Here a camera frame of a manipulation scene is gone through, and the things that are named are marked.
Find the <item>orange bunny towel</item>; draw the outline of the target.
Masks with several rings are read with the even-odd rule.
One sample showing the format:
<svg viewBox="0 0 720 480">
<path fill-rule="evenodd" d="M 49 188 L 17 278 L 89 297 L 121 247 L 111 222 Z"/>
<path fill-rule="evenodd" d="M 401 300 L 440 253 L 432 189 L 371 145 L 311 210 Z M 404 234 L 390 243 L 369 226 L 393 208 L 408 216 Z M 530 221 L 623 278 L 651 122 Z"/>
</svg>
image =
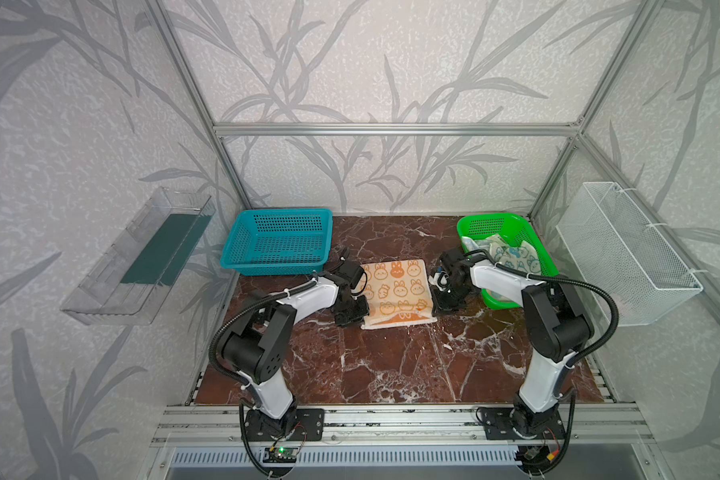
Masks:
<svg viewBox="0 0 720 480">
<path fill-rule="evenodd" d="M 367 263 L 362 268 L 368 275 L 363 294 L 369 304 L 362 329 L 380 330 L 437 321 L 422 259 Z"/>
</svg>

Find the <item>green plastic basket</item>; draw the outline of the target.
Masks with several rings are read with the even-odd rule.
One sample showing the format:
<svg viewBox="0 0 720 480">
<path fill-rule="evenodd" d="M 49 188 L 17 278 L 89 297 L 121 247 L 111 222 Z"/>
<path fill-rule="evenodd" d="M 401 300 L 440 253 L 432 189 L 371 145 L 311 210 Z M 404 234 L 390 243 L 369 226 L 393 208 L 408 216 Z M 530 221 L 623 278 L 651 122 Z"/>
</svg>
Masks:
<svg viewBox="0 0 720 480">
<path fill-rule="evenodd" d="M 539 255 L 542 273 L 535 275 L 553 277 L 559 274 L 557 267 L 531 224 L 519 215 L 491 213 L 466 216 L 458 221 L 457 233 L 460 241 L 462 236 L 482 240 L 494 234 L 499 234 L 513 247 L 519 246 L 525 240 L 536 249 Z M 466 250 L 462 245 L 462 241 L 461 250 L 464 253 L 471 252 Z"/>
</svg>

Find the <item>teal plastic basket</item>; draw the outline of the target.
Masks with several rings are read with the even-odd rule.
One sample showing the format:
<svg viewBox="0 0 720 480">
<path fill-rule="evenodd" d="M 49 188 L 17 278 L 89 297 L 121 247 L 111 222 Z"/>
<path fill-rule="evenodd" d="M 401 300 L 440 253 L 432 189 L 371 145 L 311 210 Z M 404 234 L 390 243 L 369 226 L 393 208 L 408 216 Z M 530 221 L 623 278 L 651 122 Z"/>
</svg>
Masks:
<svg viewBox="0 0 720 480">
<path fill-rule="evenodd" d="M 245 210 L 230 230 L 220 266 L 249 277 L 309 275 L 327 263 L 332 231 L 328 209 Z"/>
</svg>

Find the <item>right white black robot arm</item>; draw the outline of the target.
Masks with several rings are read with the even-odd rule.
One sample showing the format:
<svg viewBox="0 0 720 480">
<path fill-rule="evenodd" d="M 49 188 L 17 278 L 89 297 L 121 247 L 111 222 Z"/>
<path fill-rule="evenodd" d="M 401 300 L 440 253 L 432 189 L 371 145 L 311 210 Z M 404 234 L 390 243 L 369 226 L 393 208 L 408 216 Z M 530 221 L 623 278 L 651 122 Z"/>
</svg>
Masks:
<svg viewBox="0 0 720 480">
<path fill-rule="evenodd" d="M 568 277 L 522 272 L 496 261 L 488 251 L 447 250 L 431 286 L 435 313 L 457 312 L 466 299 L 490 290 L 522 307 L 532 358 L 525 380 L 513 400 L 510 424 L 523 438 L 532 438 L 554 421 L 568 372 L 615 334 L 620 312 L 604 289 Z M 597 340 L 593 322 L 578 294 L 587 290 L 604 300 L 609 324 Z"/>
</svg>

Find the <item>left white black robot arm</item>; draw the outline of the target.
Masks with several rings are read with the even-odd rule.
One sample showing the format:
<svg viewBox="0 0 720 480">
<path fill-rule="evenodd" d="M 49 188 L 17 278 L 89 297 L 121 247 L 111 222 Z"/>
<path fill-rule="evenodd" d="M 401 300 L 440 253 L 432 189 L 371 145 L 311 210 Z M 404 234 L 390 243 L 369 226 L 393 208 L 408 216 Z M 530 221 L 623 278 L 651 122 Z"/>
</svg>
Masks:
<svg viewBox="0 0 720 480">
<path fill-rule="evenodd" d="M 358 324 L 369 315 L 368 300 L 358 284 L 368 274 L 354 261 L 342 259 L 327 271 L 315 272 L 301 285 L 279 292 L 258 292 L 244 302 L 232 320 L 214 334 L 208 364 L 251 392 L 249 408 L 277 437 L 297 425 L 297 406 L 281 372 L 297 323 L 323 310 L 339 327 Z"/>
</svg>

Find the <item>blue bunny towel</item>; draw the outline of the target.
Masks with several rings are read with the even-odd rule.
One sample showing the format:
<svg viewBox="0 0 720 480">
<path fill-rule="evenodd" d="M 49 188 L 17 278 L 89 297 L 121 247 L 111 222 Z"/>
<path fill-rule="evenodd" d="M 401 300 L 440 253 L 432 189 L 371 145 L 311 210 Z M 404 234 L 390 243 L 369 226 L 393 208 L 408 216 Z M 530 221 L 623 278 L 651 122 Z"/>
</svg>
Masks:
<svg viewBox="0 0 720 480">
<path fill-rule="evenodd" d="M 511 246 L 499 234 L 494 234 L 482 240 L 462 236 L 461 241 L 467 251 L 486 250 L 494 261 L 514 270 L 532 274 L 542 273 L 536 249 L 525 240 L 516 247 Z"/>
</svg>

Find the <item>green lit circuit board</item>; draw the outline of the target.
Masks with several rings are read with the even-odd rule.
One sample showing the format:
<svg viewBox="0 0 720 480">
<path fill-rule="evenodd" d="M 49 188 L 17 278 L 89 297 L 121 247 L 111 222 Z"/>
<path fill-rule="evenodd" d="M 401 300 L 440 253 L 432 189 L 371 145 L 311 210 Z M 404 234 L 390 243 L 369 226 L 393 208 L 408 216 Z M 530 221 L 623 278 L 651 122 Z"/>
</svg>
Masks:
<svg viewBox="0 0 720 480">
<path fill-rule="evenodd" d="M 292 464 L 297 462 L 299 453 L 299 447 L 273 446 L 264 450 L 263 462 L 265 464 Z"/>
</svg>

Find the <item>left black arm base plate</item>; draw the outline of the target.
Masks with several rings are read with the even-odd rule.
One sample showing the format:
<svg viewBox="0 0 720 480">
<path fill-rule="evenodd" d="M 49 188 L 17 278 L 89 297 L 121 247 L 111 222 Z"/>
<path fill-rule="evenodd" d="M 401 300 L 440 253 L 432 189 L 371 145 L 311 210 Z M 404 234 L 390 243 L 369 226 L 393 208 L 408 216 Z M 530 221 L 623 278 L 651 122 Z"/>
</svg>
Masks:
<svg viewBox="0 0 720 480">
<path fill-rule="evenodd" d="M 245 413 L 242 428 L 249 441 L 316 442 L 322 439 L 324 423 L 324 409 L 291 408 L 279 419 L 254 409 Z"/>
</svg>

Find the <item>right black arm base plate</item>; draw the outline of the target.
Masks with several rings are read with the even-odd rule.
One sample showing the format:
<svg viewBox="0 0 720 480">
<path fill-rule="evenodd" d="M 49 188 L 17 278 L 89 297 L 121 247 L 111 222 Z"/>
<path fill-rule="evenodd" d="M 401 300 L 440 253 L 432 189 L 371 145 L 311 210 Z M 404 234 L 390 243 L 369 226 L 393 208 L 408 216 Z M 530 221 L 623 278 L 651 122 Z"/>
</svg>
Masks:
<svg viewBox="0 0 720 480">
<path fill-rule="evenodd" d="M 476 409 L 478 424 L 487 440 L 562 440 L 565 425 L 556 407 L 532 412 L 524 407 L 485 407 Z"/>
</svg>

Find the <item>right wired connector board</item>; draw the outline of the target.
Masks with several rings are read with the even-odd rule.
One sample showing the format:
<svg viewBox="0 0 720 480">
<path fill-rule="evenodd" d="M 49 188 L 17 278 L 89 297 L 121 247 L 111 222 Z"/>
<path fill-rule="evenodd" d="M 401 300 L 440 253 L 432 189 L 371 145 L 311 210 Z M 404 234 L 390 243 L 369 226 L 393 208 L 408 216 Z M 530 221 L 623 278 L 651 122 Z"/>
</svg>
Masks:
<svg viewBox="0 0 720 480">
<path fill-rule="evenodd" d="M 545 467 L 554 463 L 560 450 L 548 446 L 522 446 L 517 455 L 516 460 L 521 464 L 530 465 L 531 467 Z"/>
</svg>

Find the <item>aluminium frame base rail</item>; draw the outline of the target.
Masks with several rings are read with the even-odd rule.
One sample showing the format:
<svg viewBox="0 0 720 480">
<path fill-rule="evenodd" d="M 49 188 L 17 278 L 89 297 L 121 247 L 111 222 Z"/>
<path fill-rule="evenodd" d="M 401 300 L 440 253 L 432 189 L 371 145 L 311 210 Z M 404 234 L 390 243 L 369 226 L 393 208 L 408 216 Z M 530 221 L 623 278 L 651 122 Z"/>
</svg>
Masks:
<svg viewBox="0 0 720 480">
<path fill-rule="evenodd" d="M 487 440 L 471 404 L 346 404 L 307 406 L 325 410 L 320 441 L 249 441 L 236 406 L 169 407 L 158 422 L 141 479 L 165 479 L 180 467 L 248 468 L 247 453 L 263 462 L 269 447 L 299 447 L 296 463 L 282 470 L 309 467 L 471 467 L 521 463 L 522 446 L 548 446 L 575 462 L 577 447 L 616 446 L 644 479 L 670 479 L 672 473 L 641 411 L 634 403 L 564 405 L 562 440 Z"/>
</svg>

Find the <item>clear plastic wall shelf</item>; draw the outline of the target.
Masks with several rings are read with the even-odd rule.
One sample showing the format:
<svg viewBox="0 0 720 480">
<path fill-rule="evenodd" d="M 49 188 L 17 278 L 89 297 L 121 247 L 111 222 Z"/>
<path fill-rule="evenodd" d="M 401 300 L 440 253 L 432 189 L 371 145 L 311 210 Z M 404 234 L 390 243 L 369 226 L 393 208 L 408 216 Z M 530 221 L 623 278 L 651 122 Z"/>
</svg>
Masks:
<svg viewBox="0 0 720 480">
<path fill-rule="evenodd" d="M 60 310 L 86 326 L 151 324 L 215 212 L 210 194 L 157 188 Z"/>
</svg>

